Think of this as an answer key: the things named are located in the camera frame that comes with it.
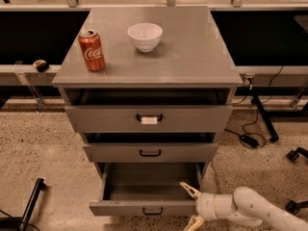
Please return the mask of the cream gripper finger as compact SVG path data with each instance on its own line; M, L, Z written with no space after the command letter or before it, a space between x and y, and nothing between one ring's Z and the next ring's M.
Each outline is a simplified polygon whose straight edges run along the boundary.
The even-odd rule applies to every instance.
M201 196L201 192L194 187L188 185L185 182L181 182L180 186L193 198L198 199Z
M195 231L199 227L203 225L205 222L204 218L201 216L192 215L190 218L187 226L184 228L183 231Z

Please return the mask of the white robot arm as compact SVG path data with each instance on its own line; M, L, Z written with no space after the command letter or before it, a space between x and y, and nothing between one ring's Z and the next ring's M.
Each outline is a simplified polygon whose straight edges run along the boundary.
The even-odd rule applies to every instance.
M271 204L248 187L238 187L231 194L200 192L185 182L180 185L196 200L196 215L192 215L184 231L195 231L206 221L227 219L245 226L263 222L275 231L308 231L308 223Z

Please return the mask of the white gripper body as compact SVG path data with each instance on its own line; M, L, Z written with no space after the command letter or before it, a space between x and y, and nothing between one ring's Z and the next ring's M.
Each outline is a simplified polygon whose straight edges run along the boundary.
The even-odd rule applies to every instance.
M196 200L196 211L205 221L212 221L216 219L214 200L215 195L213 193L205 192L203 192Z

